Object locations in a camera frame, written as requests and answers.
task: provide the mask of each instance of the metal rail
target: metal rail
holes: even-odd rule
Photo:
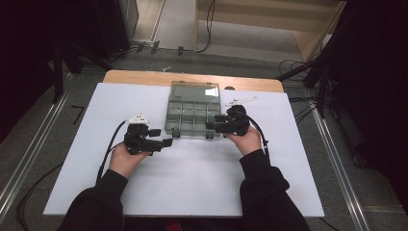
[[[370,227],[364,215],[362,206],[360,205],[357,195],[353,190],[353,187],[351,186],[351,183],[345,172],[341,157],[337,151],[336,145],[332,140],[326,121],[325,119],[322,119],[320,117],[317,110],[313,110],[313,115],[315,117],[316,124],[318,125],[321,137],[329,155],[330,162],[336,173],[337,180],[339,181],[340,188],[342,189],[345,203],[347,205],[348,211],[351,214],[351,218],[353,219],[356,230],[369,231]]]
[[[12,177],[7,183],[6,187],[0,194],[0,223],[3,222],[6,213],[9,211],[10,207],[13,204],[13,201],[18,194],[21,185],[23,184],[25,178],[27,177],[28,172],[30,171],[34,161],[36,160],[37,155],[39,154],[42,145],[44,144],[49,132],[51,131],[58,115],[61,112],[61,109],[64,106],[64,103],[69,95],[72,74],[68,74],[64,81],[65,92],[62,95],[61,99],[53,104],[48,114],[46,115],[44,121],[38,128],[33,140],[31,141],[29,147],[21,158],[20,163],[15,169]]]

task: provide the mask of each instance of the gray floor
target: gray floor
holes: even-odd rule
[[[146,49],[140,53],[124,54],[113,63],[113,66],[117,69],[129,70],[165,70],[251,78],[274,78],[279,75],[278,67],[281,61],[286,59],[299,60],[300,56],[290,32],[275,31],[273,34],[274,39],[263,41],[270,43],[268,47],[271,51],[265,51],[262,50],[263,45],[255,47],[255,45],[264,43],[256,41],[250,36],[251,33],[256,33],[257,28],[250,28],[255,31],[251,31],[249,34],[246,32],[247,28],[244,28],[243,31],[240,31],[240,28],[237,27],[229,28],[227,31],[230,32],[230,36],[228,37],[232,37],[232,32],[239,35],[231,39],[222,36],[221,32],[226,31],[224,29],[218,30],[215,28],[213,31],[213,35],[215,35],[214,44],[210,48],[211,50],[205,54],[184,54],[178,57],[175,52],[159,51],[156,55],[150,55]],[[165,44],[167,40],[165,34],[163,28],[158,33],[161,44]],[[199,41],[206,41],[205,34],[199,38]],[[170,38],[167,42],[169,45],[171,42],[183,45]],[[290,70],[290,68],[291,62],[281,65],[284,72]],[[103,80],[104,75],[105,71],[99,66],[87,65],[81,75],[74,76],[72,88],[64,107],[16,195],[14,203],[0,224],[0,230],[23,230],[15,219],[17,202],[40,176],[64,160],[80,125],[80,121],[73,124],[79,110],[72,108],[71,105],[87,107],[96,84]],[[306,89],[301,86],[300,82],[288,80],[284,83],[284,89],[289,97],[306,96]],[[42,120],[48,113],[52,98],[53,89],[50,89],[0,144],[0,169],[2,172],[0,186],[2,186],[2,189],[9,181]],[[307,104],[307,102],[292,103],[293,114],[296,115]],[[356,167],[352,160],[352,150],[344,138],[342,128],[331,116],[327,117],[326,122],[341,154],[351,184],[363,206],[370,230],[408,230],[407,216],[398,207],[399,202],[388,180],[375,170]],[[339,230],[356,230],[312,114],[302,120],[298,125],[298,129],[323,203],[326,214],[325,220]],[[39,184],[27,204],[26,220],[31,230],[55,230],[62,220],[62,218],[42,215],[47,195],[52,190],[57,176],[58,170]],[[308,222],[312,230],[333,230],[318,218],[308,218]]]
[[[177,49],[183,46],[185,49],[193,49],[194,12],[194,1],[166,0],[156,36],[161,47]],[[199,21],[197,50],[205,47],[207,40],[207,23]],[[302,61],[293,42],[292,31],[213,22],[212,45],[206,54],[272,62]]]

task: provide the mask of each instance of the floor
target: floor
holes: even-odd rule
[[[156,6],[152,7],[155,9],[154,13],[161,13],[161,16],[155,35],[147,33],[148,36],[144,37],[143,33],[136,33],[134,40],[159,40],[160,47],[163,48],[177,48],[178,46],[190,48],[192,46],[191,25],[177,18],[177,13],[174,11],[182,9],[185,13],[185,8],[191,7],[191,2],[187,0],[138,0],[140,10],[149,9],[149,6],[152,6],[143,5],[143,3],[153,4]],[[161,6],[164,6],[163,10],[157,10]],[[188,36],[180,38],[181,32],[187,32]],[[206,42],[205,22],[201,22],[198,46],[204,46]],[[226,23],[213,24],[212,46],[202,56],[183,55],[177,61],[173,61],[174,57],[176,54],[171,51],[159,52],[156,57],[149,55],[147,51],[142,51],[139,54],[124,55],[115,63],[115,67],[273,78],[279,75],[279,69],[285,72],[297,65],[289,61],[280,64],[282,61],[301,61],[292,32]],[[212,69],[202,67],[201,63],[211,66]],[[61,116],[55,121],[50,135],[43,142],[41,150],[38,151],[37,159],[33,161],[31,169],[27,172],[21,190],[14,195],[15,200],[10,205],[9,212],[0,218],[1,230],[22,230],[14,218],[16,202],[20,201],[24,193],[44,172],[64,159],[80,124],[80,121],[74,123],[78,117],[79,109],[73,106],[88,105],[92,89],[98,82],[102,81],[104,73],[100,67],[91,65],[85,68],[81,76],[71,75],[69,77],[71,78],[71,91],[66,97],[65,106],[61,108]],[[304,89],[301,82],[290,80],[284,82],[284,90],[289,97],[305,97],[314,93],[314,90]],[[52,96],[52,90],[45,93],[15,126],[8,138],[0,144],[0,167],[2,170],[0,185],[7,185],[9,179],[12,178],[13,170],[17,168],[25,151],[30,147],[30,142],[37,129],[49,113],[49,101]],[[293,114],[296,115],[308,105],[308,102],[303,101],[292,105]],[[316,113],[313,114],[312,112],[299,123],[298,129],[314,173],[326,214],[325,220],[338,230],[408,230],[408,218],[395,198],[388,180],[373,169],[359,169],[354,165],[352,150],[342,133],[342,128],[331,116],[328,116],[325,123],[330,128],[330,137],[368,224],[368,227],[356,226],[349,211],[350,207],[346,203],[346,194],[344,194],[341,186],[342,182],[333,168],[333,162],[327,152],[327,144],[322,138],[318,126],[319,120],[316,117]],[[34,191],[32,199],[27,205],[26,219],[33,230],[55,230],[62,220],[62,218],[50,218],[42,215],[47,195],[57,176],[58,172],[56,171],[42,182]],[[308,219],[308,222],[313,230],[334,230],[317,218]]]

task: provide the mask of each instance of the white board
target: white board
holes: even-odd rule
[[[150,129],[165,132],[170,87],[99,84],[45,207],[45,215],[64,215],[75,196],[94,186],[96,174],[118,124],[142,113]],[[291,187],[288,194],[305,217],[323,217],[319,195],[285,93],[221,90],[221,104],[257,96],[244,106],[269,141],[271,163]],[[123,141],[124,125],[115,142]],[[223,137],[181,138],[147,157],[121,200],[125,216],[239,217],[244,178],[237,147]]]

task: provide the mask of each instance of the black sleeve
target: black sleeve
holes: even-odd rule
[[[240,159],[242,215],[246,230],[310,230],[305,218],[286,194],[281,171],[269,164],[262,149]]]
[[[95,187],[79,193],[58,230],[117,231],[123,225],[120,197],[128,180],[108,169]]]

